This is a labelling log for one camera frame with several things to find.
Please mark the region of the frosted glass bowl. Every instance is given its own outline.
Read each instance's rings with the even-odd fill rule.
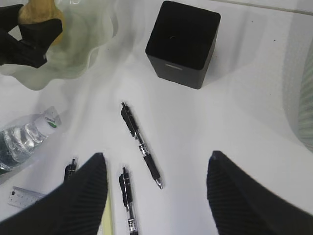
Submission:
[[[26,0],[2,0],[0,6],[26,4]],[[66,30],[61,43],[50,47],[48,62],[35,69],[21,65],[0,66],[0,74],[11,75],[32,90],[41,90],[51,80],[81,76],[89,67],[90,58],[113,36],[108,0],[55,0],[63,11]],[[16,27],[10,32],[20,39]]]

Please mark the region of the yellow sticky note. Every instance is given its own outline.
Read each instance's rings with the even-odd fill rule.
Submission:
[[[101,220],[101,227],[103,235],[113,235],[110,189],[108,189],[108,197],[106,207],[104,208],[104,213]]]

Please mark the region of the pen grip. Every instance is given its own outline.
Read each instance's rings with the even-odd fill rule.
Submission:
[[[156,164],[153,161],[153,158],[151,156],[151,154],[148,154],[147,156],[143,157],[146,161],[146,164],[148,165],[148,168],[151,172],[152,178],[154,180],[160,178],[160,173],[157,170]]]

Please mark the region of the wooden object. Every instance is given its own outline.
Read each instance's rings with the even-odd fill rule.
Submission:
[[[65,19],[54,3],[54,0],[29,0],[28,4],[23,6],[19,12],[19,24],[35,24],[51,19],[60,19],[62,21],[63,32],[65,30]],[[58,44],[63,37],[61,33],[51,44]]]

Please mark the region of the pen tip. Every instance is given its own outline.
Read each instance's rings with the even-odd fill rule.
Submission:
[[[156,179],[156,184],[158,185],[158,187],[159,187],[160,189],[163,189],[163,185],[162,185],[162,182],[161,182],[161,179],[160,179],[160,178]]]

